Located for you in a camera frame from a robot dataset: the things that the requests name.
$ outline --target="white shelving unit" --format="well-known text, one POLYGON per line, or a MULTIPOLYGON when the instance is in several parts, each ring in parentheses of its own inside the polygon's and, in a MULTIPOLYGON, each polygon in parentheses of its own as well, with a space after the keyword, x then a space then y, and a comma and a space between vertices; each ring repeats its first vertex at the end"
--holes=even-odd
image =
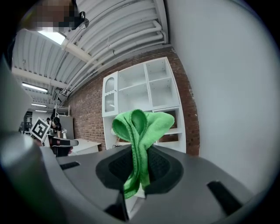
POLYGON ((103 80, 102 117, 106 148, 127 143, 117 142, 112 134, 113 119, 120 113, 141 109, 150 112, 174 111, 177 128, 166 135, 178 135, 175 142, 155 142, 156 145, 186 152, 185 123, 177 84, 166 57, 115 72, 103 80))

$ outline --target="ceiling light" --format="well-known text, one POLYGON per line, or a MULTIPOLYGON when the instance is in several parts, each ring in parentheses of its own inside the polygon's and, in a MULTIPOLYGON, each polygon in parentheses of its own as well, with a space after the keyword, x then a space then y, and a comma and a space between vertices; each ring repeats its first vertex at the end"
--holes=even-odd
POLYGON ((36 103, 31 103, 31 104, 38 107, 47 107, 47 105, 42 105, 42 104, 36 104, 36 103))
POLYGON ((47 31, 38 31, 40 34, 43 34, 44 36, 50 38, 54 42, 58 44, 62 44, 62 42, 65 40, 65 36, 58 32, 47 32, 47 31))
POLYGON ((38 87, 38 86, 34 86, 34 85, 30 85, 30 84, 27 84, 25 82, 23 82, 22 85, 25 86, 25 87, 31 88, 31 89, 36 89, 36 90, 42 91, 42 92, 47 92, 48 91, 47 89, 44 89, 44 88, 41 88, 41 87, 38 87))

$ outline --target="white ceiling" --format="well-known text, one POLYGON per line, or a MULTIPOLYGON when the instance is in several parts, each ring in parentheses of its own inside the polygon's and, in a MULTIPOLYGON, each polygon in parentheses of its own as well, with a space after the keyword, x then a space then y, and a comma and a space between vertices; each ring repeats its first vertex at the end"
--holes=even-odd
MULTIPOLYGON (((86 12, 89 26, 87 29, 77 28, 74 31, 65 32, 65 42, 69 41, 66 46, 60 46, 37 32, 27 30, 21 30, 16 37, 13 51, 13 67, 20 70, 17 70, 18 72, 14 74, 17 74, 16 77, 19 83, 26 82, 48 89, 46 94, 24 87, 33 97, 35 103, 47 104, 47 110, 49 111, 55 105, 52 100, 54 91, 62 92, 63 90, 58 88, 52 82, 53 80, 59 81, 64 85, 69 84, 81 68, 86 65, 86 62, 95 57, 100 51, 116 41, 122 40, 124 37, 154 28, 154 20, 162 26, 161 33, 168 34, 163 0, 77 0, 77 5, 80 11, 86 12), (23 70, 29 72, 24 77, 19 75, 23 70)), ((129 41, 116 46, 113 50, 100 55, 76 77, 70 86, 71 89, 79 86, 84 81, 81 77, 90 77, 96 72, 96 69, 108 65, 110 61, 127 52, 145 48, 147 45, 163 44, 163 38, 146 41, 121 52, 119 55, 113 55, 111 58, 107 57, 112 52, 128 44, 149 37, 156 37, 158 34, 150 32, 131 38, 129 41), (99 66, 88 72, 94 64, 101 60, 102 63, 99 66)), ((38 108, 30 106, 30 109, 35 110, 38 108)))

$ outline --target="white table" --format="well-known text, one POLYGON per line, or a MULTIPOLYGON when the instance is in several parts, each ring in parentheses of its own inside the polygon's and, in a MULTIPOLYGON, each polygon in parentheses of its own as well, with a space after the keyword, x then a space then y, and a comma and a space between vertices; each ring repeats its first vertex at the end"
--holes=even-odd
POLYGON ((74 146, 72 153, 69 154, 69 156, 75 156, 75 155, 83 155, 83 154, 89 154, 98 152, 98 145, 101 145, 99 142, 91 142, 88 140, 84 140, 81 138, 75 139, 79 142, 78 146, 74 146))

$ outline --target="green microfiber cloth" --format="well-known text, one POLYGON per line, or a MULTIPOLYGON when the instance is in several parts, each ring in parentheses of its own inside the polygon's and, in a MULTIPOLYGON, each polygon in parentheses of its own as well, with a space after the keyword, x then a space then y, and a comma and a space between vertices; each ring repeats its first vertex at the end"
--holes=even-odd
POLYGON ((146 150, 174 124, 174 117, 164 112, 133 110, 121 113, 113 120, 113 130, 118 137, 131 143, 133 171, 124 184, 124 197, 130 198, 139 189, 150 184, 146 150))

